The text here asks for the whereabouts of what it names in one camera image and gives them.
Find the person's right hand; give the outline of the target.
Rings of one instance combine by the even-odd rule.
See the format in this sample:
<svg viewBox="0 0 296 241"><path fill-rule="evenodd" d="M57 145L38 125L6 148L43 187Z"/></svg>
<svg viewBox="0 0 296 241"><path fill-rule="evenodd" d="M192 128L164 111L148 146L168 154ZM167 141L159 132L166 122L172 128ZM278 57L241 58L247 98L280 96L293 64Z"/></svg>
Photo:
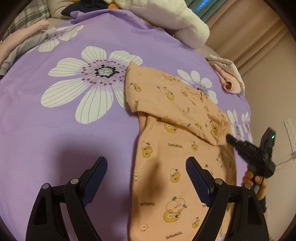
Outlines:
<svg viewBox="0 0 296 241"><path fill-rule="evenodd" d="M258 200L262 200L266 196L268 189L267 179L263 178L262 176L254 176L254 174L250 171L250 165L247 165L247 171L242 178L241 186L246 183L251 186L253 186L254 184L259 186L259 190L257 192Z"/></svg>

